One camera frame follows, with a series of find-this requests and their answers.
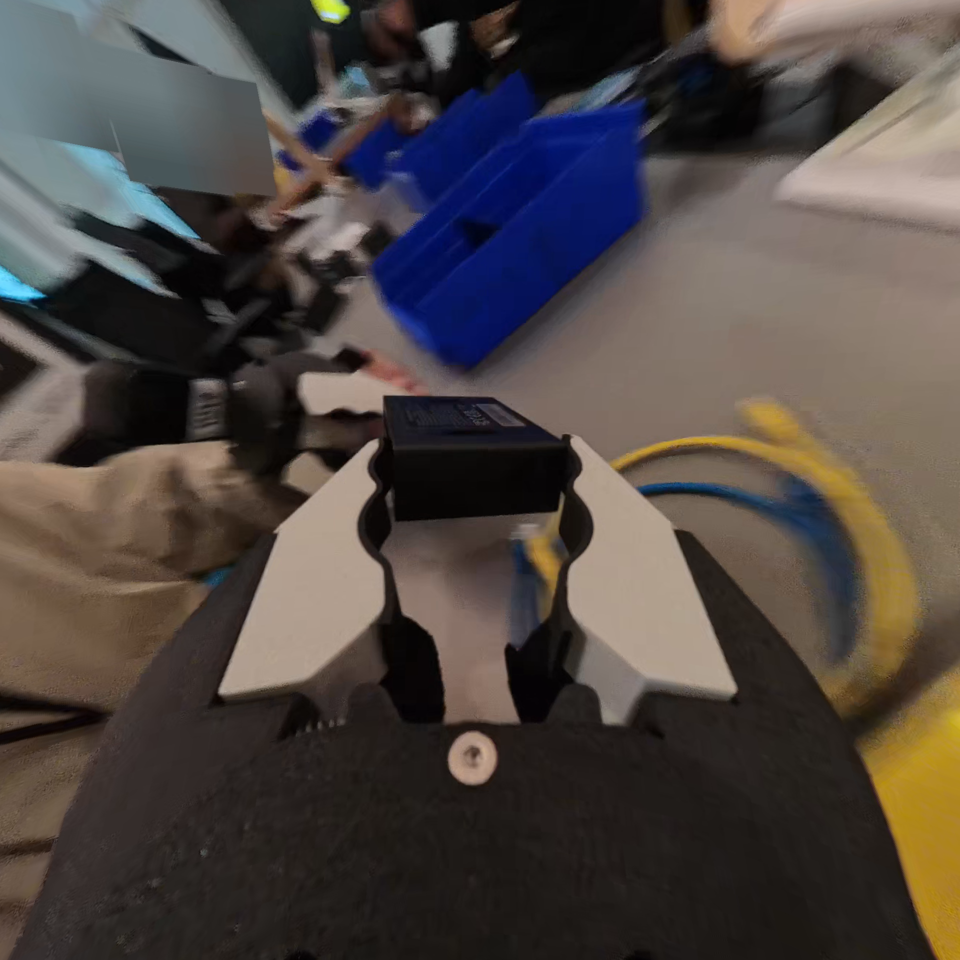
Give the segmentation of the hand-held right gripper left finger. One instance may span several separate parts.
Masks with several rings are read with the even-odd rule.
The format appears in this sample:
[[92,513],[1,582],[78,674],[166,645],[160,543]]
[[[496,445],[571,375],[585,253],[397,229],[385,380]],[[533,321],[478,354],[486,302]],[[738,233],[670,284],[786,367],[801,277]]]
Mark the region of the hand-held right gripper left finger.
[[354,690],[379,685],[414,723],[445,718],[436,645],[402,611],[381,547],[391,533],[392,450],[364,445],[277,528],[218,697],[294,693],[324,724],[347,719]]

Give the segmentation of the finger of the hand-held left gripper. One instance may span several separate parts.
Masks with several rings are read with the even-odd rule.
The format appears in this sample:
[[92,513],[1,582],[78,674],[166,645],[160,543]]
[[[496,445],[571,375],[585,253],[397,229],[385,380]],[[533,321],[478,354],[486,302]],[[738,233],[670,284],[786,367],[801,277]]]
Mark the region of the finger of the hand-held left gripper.
[[382,436],[381,414],[309,416],[297,436],[294,458],[283,469],[283,482],[310,497],[368,443],[378,442]]
[[332,373],[310,371],[296,384],[296,396],[307,415],[380,415],[392,384],[364,371]]

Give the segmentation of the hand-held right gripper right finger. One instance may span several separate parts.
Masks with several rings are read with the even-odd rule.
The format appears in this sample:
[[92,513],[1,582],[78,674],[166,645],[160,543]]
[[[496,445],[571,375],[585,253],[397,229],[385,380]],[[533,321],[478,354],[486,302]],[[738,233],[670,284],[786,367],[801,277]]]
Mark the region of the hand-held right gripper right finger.
[[506,652],[521,723],[564,689],[591,690],[604,724],[632,724],[664,694],[732,704],[728,665],[674,526],[582,438],[568,436],[560,562],[544,621]]

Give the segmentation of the black ethernet port hub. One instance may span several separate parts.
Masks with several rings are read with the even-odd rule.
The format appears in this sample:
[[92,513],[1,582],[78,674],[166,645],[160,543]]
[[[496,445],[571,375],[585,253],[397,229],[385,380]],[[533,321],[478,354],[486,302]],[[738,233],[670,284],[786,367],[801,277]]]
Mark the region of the black ethernet port hub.
[[383,418],[398,522],[550,514],[569,445],[491,397],[389,395]]

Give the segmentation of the blue plastic bin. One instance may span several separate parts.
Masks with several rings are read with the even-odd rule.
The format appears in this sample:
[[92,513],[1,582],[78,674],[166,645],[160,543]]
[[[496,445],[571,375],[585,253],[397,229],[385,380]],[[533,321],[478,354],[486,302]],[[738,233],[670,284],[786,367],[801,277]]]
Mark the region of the blue plastic bin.
[[489,92],[468,90],[417,133],[402,131],[391,117],[380,120],[341,166],[368,191],[391,185],[410,209],[425,213],[538,108],[527,79],[515,71]]
[[471,369],[645,213],[643,101],[534,118],[373,262],[399,328]]

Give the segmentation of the person's left forearm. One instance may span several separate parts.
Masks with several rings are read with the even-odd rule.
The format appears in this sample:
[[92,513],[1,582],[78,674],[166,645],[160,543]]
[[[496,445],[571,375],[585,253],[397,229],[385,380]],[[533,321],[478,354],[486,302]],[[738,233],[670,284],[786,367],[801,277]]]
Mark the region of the person's left forearm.
[[305,502],[222,441],[91,467],[3,462],[2,694],[117,708],[235,564]]

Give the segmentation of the yellow plastic bin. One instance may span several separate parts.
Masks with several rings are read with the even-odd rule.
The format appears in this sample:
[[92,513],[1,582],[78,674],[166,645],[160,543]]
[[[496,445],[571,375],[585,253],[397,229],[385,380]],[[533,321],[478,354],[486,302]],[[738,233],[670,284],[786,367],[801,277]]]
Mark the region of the yellow plastic bin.
[[959,667],[861,738],[911,899],[937,958],[959,957]]

